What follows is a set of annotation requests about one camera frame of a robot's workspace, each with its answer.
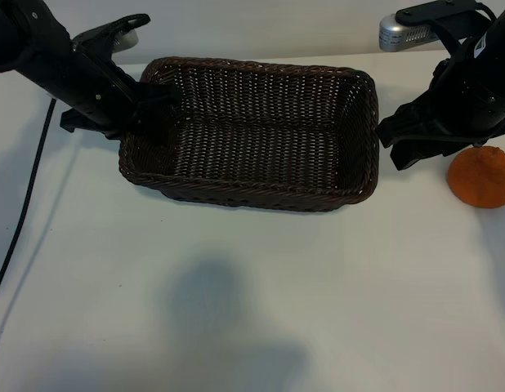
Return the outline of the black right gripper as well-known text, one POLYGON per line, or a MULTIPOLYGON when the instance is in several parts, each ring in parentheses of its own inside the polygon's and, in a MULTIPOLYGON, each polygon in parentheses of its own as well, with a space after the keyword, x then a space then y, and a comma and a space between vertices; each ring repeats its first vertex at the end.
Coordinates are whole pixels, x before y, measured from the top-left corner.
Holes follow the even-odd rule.
POLYGON ((377 133, 386 148, 393 145, 398 171, 422 160, 416 141, 435 142, 438 154, 448 157, 505 135, 505 56, 440 62, 427 91, 384 118, 377 133))

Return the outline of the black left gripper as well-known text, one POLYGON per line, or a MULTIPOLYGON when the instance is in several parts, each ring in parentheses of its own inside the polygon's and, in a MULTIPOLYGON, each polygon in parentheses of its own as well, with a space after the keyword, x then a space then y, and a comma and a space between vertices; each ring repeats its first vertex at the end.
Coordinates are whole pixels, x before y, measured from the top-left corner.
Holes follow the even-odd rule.
POLYGON ((138 82, 112 60, 82 51, 49 55, 47 67, 56 78, 50 92, 71 108, 60 118, 66 131, 97 131, 108 140, 121 140, 131 131, 155 144, 167 143, 181 103, 175 85, 138 82))

